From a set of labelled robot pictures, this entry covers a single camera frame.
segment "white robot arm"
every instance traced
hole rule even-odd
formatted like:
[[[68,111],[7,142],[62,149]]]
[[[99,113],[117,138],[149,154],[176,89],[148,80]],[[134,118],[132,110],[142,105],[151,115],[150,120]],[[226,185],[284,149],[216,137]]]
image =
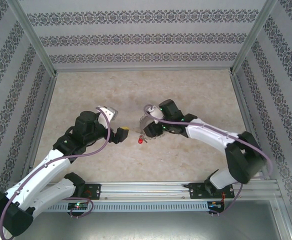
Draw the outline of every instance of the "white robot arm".
[[[117,111],[110,107],[99,107],[108,121],[114,120]],[[99,139],[106,139],[108,125],[104,115],[92,111],[83,111],[76,118],[75,125],[70,127],[53,145],[45,159],[34,168],[25,178],[9,188],[6,192],[0,192],[0,218],[4,207],[12,196],[17,192],[8,207],[3,226],[12,236],[22,234],[33,222],[33,220],[51,205],[69,197],[81,197],[84,191],[85,181],[75,173],[68,173],[55,185],[42,191],[44,187],[62,170],[68,168],[76,160],[75,155],[83,154],[88,146],[93,145]],[[121,143],[128,136],[128,129],[118,128],[114,133],[110,129],[110,143]],[[48,162],[63,156],[74,156],[64,158],[52,164]],[[45,166],[34,175],[20,190],[17,189],[28,177],[41,166]]]
[[[228,166],[213,172],[205,181],[205,189],[211,195],[230,184],[248,183],[266,163],[266,160],[258,152],[235,140],[240,139],[259,148],[253,135],[249,132],[245,131],[242,134],[228,132],[207,124],[195,115],[183,115],[171,99],[159,104],[159,108],[149,106],[146,111],[157,119],[189,123],[177,125],[162,123],[158,120],[149,122],[148,119],[140,124],[140,128],[148,137],[157,137],[163,131],[167,131],[203,141],[225,154]]]

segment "purple cable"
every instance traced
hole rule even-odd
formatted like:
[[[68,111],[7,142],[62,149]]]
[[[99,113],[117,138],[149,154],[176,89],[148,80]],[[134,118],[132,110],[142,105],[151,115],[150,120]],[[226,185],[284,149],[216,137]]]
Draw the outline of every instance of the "purple cable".
[[[193,126],[199,126],[199,127],[207,128],[207,129],[210,129],[210,130],[212,130],[212,131],[214,131],[214,132],[216,132],[216,133],[218,133],[218,134],[221,134],[221,135],[223,135],[223,136],[225,136],[225,137],[227,137],[227,138],[233,139],[233,140],[235,140],[235,141],[237,141],[237,142],[239,142],[239,143],[241,143],[241,144],[244,144],[244,145],[246,145],[247,147],[249,147],[249,148],[255,150],[256,152],[258,152],[260,155],[262,155],[262,156],[267,160],[267,163],[268,163],[268,169],[269,169],[269,170],[268,170],[268,173],[267,173],[266,175],[258,176],[258,177],[252,177],[253,179],[256,179],[256,178],[259,179],[259,178],[262,178],[262,177],[268,177],[268,176],[270,176],[270,175],[272,174],[272,172],[273,172],[273,163],[272,163],[271,159],[270,159],[265,153],[263,153],[263,151],[260,150],[258,147],[255,147],[255,146],[251,145],[250,143],[248,143],[248,142],[246,142],[246,141],[244,141],[244,140],[241,140],[241,139],[239,139],[239,138],[237,138],[237,137],[234,137],[234,136],[229,135],[229,134],[227,134],[227,133],[225,133],[225,132],[223,132],[223,131],[220,131],[219,129],[216,129],[215,127],[208,126],[208,125],[205,125],[205,124],[203,124],[203,123],[196,123],[196,122],[181,122],[181,121],[166,121],[166,120],[162,120],[162,119],[159,119],[159,118],[153,117],[152,115],[150,115],[150,114],[147,112],[147,109],[148,109],[149,107],[152,108],[153,105],[151,105],[151,104],[147,104],[146,106],[144,106],[144,113],[145,113],[148,117],[150,117],[150,118],[152,118],[152,119],[154,119],[154,120],[157,120],[157,121],[159,121],[159,122],[161,122],[161,123],[164,123],[164,124],[174,124],[174,125],[193,125]]]
[[[221,213],[219,213],[219,212],[217,212],[217,211],[215,211],[215,210],[209,210],[210,212],[213,212],[213,213],[215,213],[215,214],[218,214],[218,215],[221,215],[221,214],[224,214],[225,212],[227,212],[233,205],[234,205],[234,203],[235,203],[235,201],[237,200],[237,198],[240,196],[240,193],[241,193],[241,191],[242,191],[242,189],[243,189],[243,184],[241,183],[240,184],[240,187],[239,187],[239,190],[238,190],[238,192],[237,192],[237,194],[236,194],[236,196],[234,197],[234,199],[231,201],[231,203],[228,205],[228,207],[226,208],[226,209],[224,209],[224,211],[222,211]]]
[[[1,240],[12,240],[14,237],[11,237],[9,239],[5,238],[4,232],[3,232],[3,227],[4,227],[4,218],[7,212],[8,207],[11,205],[11,203],[13,202],[13,200],[16,198],[16,196],[18,195],[17,192],[20,192],[23,187],[29,182],[29,180],[31,180],[32,177],[34,177],[40,170],[44,169],[45,166],[50,165],[58,160],[62,160],[62,159],[68,159],[68,158],[81,158],[81,157],[88,157],[94,154],[99,153],[100,151],[102,151],[106,145],[108,144],[110,137],[111,137],[111,126],[110,126],[110,122],[107,119],[106,114],[99,108],[96,107],[96,109],[98,111],[100,111],[100,113],[104,116],[105,120],[106,120],[106,124],[107,124],[107,138],[106,141],[104,142],[104,144],[96,151],[90,152],[90,153],[86,153],[86,154],[77,154],[77,155],[69,155],[69,156],[61,156],[61,157],[57,157],[51,161],[49,161],[47,164],[42,165],[41,167],[39,167],[38,169],[36,169],[28,178],[25,179],[25,181],[19,186],[19,188],[15,191],[15,193],[11,196],[11,198],[9,199],[9,201],[7,202],[6,206],[4,207],[1,216],[0,216],[0,237]]]
[[[69,215],[70,215],[71,218],[74,217],[74,218],[80,219],[80,218],[82,218],[82,217],[85,217],[86,215],[90,214],[90,213],[92,212],[93,208],[94,208],[94,203],[93,203],[93,201],[90,200],[90,199],[88,199],[88,198],[84,198],[84,197],[67,197],[67,198],[64,198],[63,200],[84,200],[84,201],[90,202],[90,204],[91,204],[91,209],[88,210],[87,212],[84,212],[84,213],[83,213],[82,215],[80,215],[80,216],[73,216],[73,215],[72,215],[73,210],[76,210],[76,208],[72,208],[72,209],[70,210],[70,213],[69,213]]]

